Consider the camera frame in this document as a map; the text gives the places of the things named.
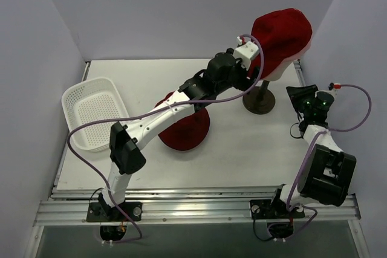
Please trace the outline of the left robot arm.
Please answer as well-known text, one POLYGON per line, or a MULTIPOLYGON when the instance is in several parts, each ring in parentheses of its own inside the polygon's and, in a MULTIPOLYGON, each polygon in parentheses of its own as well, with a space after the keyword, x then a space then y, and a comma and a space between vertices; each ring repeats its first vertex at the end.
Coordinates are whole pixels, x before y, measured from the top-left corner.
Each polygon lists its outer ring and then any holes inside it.
POLYGON ((125 191, 131 175, 146 164, 142 154, 145 146, 167 128, 204 110, 224 91, 235 88, 246 92, 259 78, 261 68, 251 69, 262 53, 248 50, 227 50, 209 60, 207 68, 186 80, 165 101, 152 111, 134 117, 127 123, 117 121, 111 126, 109 149, 112 161, 106 186, 99 196, 100 214, 107 221, 116 221, 122 213, 125 191))

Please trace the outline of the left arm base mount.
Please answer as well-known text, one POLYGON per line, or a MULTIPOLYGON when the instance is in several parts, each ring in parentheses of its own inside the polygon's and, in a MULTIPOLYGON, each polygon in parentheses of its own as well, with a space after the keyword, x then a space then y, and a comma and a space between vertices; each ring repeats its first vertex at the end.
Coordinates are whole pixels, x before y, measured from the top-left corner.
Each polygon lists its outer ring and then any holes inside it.
POLYGON ((109 244, 125 243, 139 240, 142 233, 137 222, 141 221, 143 204, 138 201, 123 202, 119 205, 124 214, 116 207, 105 210, 99 202, 91 202, 86 213, 86 222, 99 224, 97 234, 102 242, 109 244), (129 226, 134 226, 138 236, 125 237, 129 226))

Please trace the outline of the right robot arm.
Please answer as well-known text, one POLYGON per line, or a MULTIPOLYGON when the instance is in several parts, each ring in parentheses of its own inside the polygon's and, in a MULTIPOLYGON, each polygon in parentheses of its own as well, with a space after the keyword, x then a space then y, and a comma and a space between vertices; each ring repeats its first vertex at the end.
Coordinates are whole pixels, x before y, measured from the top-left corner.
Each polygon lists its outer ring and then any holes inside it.
POLYGON ((338 83, 331 83, 327 90, 316 85, 286 87, 301 118, 299 131, 308 149, 293 184, 284 185, 280 196, 269 201, 273 216, 283 217, 298 206, 314 202, 339 207, 346 199, 357 160, 336 144, 327 123, 340 88, 338 83))

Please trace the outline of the pink baseball cap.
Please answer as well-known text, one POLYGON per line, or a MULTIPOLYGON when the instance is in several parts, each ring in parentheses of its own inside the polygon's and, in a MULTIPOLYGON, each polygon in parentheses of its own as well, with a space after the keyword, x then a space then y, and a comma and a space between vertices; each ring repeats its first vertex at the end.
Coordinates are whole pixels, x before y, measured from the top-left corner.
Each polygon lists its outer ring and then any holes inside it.
POLYGON ((295 60, 298 60, 300 59, 308 50, 310 49, 310 46, 306 46, 305 48, 301 49, 300 52, 290 56, 290 57, 287 57, 283 60, 283 62, 293 62, 295 60))

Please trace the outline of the red cap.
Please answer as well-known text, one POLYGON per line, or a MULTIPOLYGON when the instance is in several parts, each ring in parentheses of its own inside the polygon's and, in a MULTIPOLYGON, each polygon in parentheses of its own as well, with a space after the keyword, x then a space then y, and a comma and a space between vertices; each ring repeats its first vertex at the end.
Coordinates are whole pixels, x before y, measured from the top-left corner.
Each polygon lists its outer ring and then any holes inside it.
POLYGON ((285 58, 310 46, 313 30, 303 12, 286 8, 258 17, 253 23, 251 35, 259 41, 264 53, 263 80, 285 58))

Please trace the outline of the dark red knit hat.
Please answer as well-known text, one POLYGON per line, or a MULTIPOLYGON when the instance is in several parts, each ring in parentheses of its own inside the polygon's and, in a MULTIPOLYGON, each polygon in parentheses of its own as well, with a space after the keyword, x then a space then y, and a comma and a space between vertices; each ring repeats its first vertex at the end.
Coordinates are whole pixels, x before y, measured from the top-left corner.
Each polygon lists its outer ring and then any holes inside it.
POLYGON ((158 137, 167 147, 184 152, 199 146, 209 130, 210 115, 204 108, 169 126, 158 137))

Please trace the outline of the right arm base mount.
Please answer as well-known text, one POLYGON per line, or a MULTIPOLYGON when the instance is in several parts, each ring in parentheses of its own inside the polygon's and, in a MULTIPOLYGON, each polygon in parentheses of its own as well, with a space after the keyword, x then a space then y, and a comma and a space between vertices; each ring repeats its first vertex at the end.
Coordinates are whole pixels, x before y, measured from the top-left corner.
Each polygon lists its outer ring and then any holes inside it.
POLYGON ((294 233, 294 220, 305 217, 302 208, 297 208, 291 212, 287 211, 285 203, 281 200, 252 199, 249 201, 250 215, 253 221, 253 234, 261 242, 271 242, 274 240, 285 241, 294 233), (260 237, 256 223, 265 220, 268 237, 260 237))

